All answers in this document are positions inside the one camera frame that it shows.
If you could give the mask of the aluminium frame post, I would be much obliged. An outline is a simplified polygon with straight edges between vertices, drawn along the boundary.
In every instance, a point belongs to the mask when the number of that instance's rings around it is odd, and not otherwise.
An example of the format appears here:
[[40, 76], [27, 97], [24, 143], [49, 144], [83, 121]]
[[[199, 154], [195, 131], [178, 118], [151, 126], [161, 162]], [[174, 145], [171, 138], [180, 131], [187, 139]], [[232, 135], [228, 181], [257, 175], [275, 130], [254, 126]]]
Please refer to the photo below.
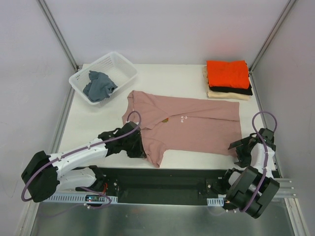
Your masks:
[[267, 49], [269, 48], [270, 44], [272, 43], [273, 39], [277, 35], [278, 31], [282, 27], [283, 23], [287, 19], [288, 15], [292, 11], [295, 4], [298, 2], [298, 0], [288, 0], [285, 4], [283, 10], [281, 11], [279, 17], [277, 18], [275, 24], [273, 25], [272, 29], [270, 30], [268, 36], [266, 37], [263, 45], [261, 46], [260, 50], [258, 51], [258, 54], [256, 55], [255, 59], [253, 60], [251, 66], [250, 66], [250, 74], [253, 73], [255, 68], [257, 67], [258, 63], [266, 53]]
[[66, 43], [66, 40], [64, 39], [64, 36], [45, 0], [37, 0], [36, 1], [42, 10], [46, 20], [48, 21], [57, 41], [59, 42], [61, 49], [63, 50], [67, 60], [69, 61], [71, 67], [74, 69], [74, 71], [78, 71], [79, 65], [77, 64], [68, 44]]

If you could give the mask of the beige folded t shirt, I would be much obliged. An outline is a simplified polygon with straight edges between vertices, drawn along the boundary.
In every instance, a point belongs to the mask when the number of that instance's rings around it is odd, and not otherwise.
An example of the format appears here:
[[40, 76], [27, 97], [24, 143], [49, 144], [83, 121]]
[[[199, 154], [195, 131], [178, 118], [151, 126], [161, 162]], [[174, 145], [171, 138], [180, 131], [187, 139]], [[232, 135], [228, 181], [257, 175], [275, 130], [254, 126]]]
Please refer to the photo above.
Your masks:
[[213, 99], [237, 99], [237, 100], [245, 100], [248, 101], [251, 95], [246, 95], [246, 94], [239, 94], [239, 93], [234, 93], [234, 92], [217, 92], [217, 91], [212, 91], [209, 88], [208, 85], [208, 73], [207, 73], [207, 68], [204, 66], [202, 68], [202, 74], [204, 78], [204, 83], [206, 87], [206, 94], [208, 98], [213, 98]]

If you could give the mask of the orange folded t shirt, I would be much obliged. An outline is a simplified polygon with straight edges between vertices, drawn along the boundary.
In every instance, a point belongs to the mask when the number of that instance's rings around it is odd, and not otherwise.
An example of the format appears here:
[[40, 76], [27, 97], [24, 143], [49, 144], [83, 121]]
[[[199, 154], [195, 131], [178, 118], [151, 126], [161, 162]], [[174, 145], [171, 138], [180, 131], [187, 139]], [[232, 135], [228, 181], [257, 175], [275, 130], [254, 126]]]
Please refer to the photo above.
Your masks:
[[250, 86], [249, 69], [244, 60], [231, 62], [208, 60], [206, 67], [210, 87], [247, 89]]

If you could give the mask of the left aluminium frame post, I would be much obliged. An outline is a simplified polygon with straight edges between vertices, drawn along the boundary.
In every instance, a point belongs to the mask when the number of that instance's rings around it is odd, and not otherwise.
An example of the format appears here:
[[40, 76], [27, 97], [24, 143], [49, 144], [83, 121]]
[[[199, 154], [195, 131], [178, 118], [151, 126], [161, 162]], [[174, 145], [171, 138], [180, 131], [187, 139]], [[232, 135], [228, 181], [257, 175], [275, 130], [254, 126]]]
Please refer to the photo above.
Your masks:
[[71, 67], [74, 69], [74, 71], [78, 71], [79, 65], [77, 64], [68, 44], [66, 43], [66, 40], [64, 39], [64, 36], [45, 0], [37, 0], [36, 1], [42, 10], [46, 20], [48, 21], [57, 41], [59, 42], [61, 49], [63, 50], [67, 60], [69, 61]]

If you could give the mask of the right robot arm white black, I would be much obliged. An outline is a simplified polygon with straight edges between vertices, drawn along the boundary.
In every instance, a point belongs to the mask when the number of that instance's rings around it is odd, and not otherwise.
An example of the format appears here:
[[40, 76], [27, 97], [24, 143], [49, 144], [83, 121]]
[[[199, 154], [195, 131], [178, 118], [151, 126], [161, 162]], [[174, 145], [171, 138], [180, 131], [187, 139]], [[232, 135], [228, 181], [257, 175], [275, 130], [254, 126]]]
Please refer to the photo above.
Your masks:
[[270, 167], [276, 151], [274, 131], [261, 128], [258, 134], [231, 143], [229, 149], [236, 151], [235, 164], [244, 170], [233, 168], [225, 173], [221, 182], [226, 195], [223, 209], [238, 209], [257, 219], [280, 188]]

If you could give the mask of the right aluminium frame post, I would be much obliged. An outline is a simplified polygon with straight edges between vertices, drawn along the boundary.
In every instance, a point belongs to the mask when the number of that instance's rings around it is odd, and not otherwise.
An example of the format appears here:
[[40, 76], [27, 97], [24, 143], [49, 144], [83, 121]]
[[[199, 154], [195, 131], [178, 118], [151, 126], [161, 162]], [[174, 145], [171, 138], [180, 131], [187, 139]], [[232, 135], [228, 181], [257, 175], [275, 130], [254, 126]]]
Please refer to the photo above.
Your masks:
[[272, 43], [273, 39], [277, 35], [278, 31], [282, 27], [283, 23], [287, 19], [288, 15], [292, 11], [295, 4], [298, 2], [298, 0], [288, 0], [285, 4], [283, 10], [281, 11], [279, 17], [277, 18], [275, 24], [273, 25], [272, 29], [270, 30], [268, 36], [266, 37], [263, 45], [261, 46], [260, 50], [258, 51], [258, 54], [256, 55], [255, 59], [253, 60], [251, 66], [250, 66], [250, 74], [253, 73], [255, 68], [257, 67], [258, 63], [266, 53], [267, 49], [269, 48], [270, 44]]

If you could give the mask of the white plastic laundry basket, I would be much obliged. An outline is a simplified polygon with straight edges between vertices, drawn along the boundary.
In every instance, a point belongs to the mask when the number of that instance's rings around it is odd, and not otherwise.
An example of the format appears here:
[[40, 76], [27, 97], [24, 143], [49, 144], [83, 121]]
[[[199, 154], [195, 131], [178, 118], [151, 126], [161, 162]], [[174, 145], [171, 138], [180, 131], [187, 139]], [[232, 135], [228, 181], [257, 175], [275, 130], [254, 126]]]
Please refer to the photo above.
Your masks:
[[[91, 102], [83, 93], [84, 87], [90, 82], [89, 72], [102, 72], [118, 86], [110, 97], [98, 102]], [[138, 71], [128, 59], [117, 52], [110, 52], [81, 69], [69, 78], [69, 83], [75, 92], [88, 104], [101, 107], [115, 96], [127, 89], [137, 77]]]

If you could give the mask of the black folded t shirt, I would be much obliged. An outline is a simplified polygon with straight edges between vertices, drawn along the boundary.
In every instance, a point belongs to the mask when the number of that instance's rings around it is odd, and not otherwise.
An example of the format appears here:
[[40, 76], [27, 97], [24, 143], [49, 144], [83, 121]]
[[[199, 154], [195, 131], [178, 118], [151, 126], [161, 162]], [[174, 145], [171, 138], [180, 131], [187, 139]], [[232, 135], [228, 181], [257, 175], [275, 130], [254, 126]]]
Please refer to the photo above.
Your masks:
[[230, 88], [230, 87], [210, 87], [210, 90], [217, 92], [234, 92], [239, 94], [253, 95], [252, 86], [249, 84], [248, 88]]

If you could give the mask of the blue grey t shirt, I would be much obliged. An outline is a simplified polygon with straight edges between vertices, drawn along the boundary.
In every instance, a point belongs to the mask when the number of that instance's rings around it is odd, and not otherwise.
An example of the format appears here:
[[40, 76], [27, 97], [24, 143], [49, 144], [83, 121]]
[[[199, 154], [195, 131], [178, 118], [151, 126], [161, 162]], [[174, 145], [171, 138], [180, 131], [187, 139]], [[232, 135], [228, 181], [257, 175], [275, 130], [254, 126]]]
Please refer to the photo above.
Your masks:
[[84, 87], [83, 94], [91, 102], [100, 102], [110, 95], [118, 88], [118, 86], [109, 78], [109, 76], [102, 72], [89, 71], [90, 82]]

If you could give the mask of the aluminium rail profile front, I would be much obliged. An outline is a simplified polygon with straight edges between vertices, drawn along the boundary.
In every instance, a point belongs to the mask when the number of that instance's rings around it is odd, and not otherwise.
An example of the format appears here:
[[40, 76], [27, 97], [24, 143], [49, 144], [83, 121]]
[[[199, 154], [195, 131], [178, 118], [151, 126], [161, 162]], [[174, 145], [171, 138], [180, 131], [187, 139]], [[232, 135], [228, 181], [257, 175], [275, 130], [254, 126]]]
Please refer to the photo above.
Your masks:
[[[94, 188], [96, 185], [102, 183], [104, 178], [103, 174], [99, 174], [98, 171], [90, 168], [75, 170], [61, 177], [61, 179], [57, 179], [56, 175], [45, 176], [44, 174], [39, 174], [30, 183], [28, 191], [34, 202], [42, 202], [54, 195], [55, 192], [68, 189], [75, 191], [95, 191]], [[295, 197], [296, 193], [291, 180], [284, 178], [274, 180], [280, 184], [275, 197], [280, 198], [283, 195]]]

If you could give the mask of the pink t shirt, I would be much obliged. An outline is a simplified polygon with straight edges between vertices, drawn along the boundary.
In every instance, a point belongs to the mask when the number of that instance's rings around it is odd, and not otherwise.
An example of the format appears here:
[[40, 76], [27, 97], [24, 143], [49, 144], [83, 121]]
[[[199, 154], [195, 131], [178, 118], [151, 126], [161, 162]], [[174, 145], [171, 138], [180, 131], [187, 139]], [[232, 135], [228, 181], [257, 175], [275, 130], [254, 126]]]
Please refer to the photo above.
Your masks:
[[160, 167], [167, 150], [183, 150], [236, 157], [230, 149], [241, 139], [238, 102], [148, 94], [133, 90], [123, 122], [140, 122], [148, 162]]

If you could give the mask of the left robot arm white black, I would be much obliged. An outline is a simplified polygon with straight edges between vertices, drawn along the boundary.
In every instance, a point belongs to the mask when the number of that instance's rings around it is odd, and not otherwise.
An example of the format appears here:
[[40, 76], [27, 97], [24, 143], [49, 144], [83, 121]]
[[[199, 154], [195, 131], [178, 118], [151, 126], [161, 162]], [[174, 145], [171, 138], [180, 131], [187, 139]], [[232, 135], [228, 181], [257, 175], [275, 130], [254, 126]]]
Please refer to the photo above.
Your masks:
[[24, 202], [42, 202], [55, 192], [67, 189], [105, 193], [108, 180], [93, 160], [125, 151], [129, 158], [146, 158], [139, 122], [128, 121], [121, 128], [105, 131], [88, 144], [70, 151], [46, 154], [37, 152], [21, 174]]

